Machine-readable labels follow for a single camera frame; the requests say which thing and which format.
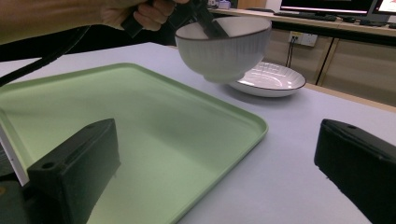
computer monitor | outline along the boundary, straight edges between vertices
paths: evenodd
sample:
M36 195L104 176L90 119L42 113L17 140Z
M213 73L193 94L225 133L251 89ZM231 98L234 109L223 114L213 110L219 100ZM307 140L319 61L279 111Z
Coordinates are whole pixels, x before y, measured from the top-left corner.
M373 0L282 0L280 10L365 16L369 13L372 3Z
M378 0L373 13L396 16L396 0Z

hand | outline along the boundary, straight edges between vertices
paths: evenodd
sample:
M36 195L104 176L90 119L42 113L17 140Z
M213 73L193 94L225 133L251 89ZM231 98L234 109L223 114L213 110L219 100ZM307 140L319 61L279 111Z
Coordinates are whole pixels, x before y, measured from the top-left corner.
M189 0L153 0L152 5L141 0L120 0L112 7L105 7L102 12L103 24L122 29L120 24L131 14L144 29L157 31L166 23L168 17L175 9L176 3L184 4ZM137 11L132 12L131 7L136 6Z

wooden cabinet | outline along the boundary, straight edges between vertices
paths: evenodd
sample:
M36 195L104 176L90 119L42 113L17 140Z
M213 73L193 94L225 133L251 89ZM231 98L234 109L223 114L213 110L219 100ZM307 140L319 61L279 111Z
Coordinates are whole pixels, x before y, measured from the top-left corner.
M238 8L246 9L248 7L265 7L266 0L239 0Z

white plate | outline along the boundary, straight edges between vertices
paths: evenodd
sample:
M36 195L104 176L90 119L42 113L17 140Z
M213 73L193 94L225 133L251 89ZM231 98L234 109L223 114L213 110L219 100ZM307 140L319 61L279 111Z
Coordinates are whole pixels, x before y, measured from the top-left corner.
M294 94L305 85L305 78L298 72L275 63L260 62L230 86L257 96L281 97Z

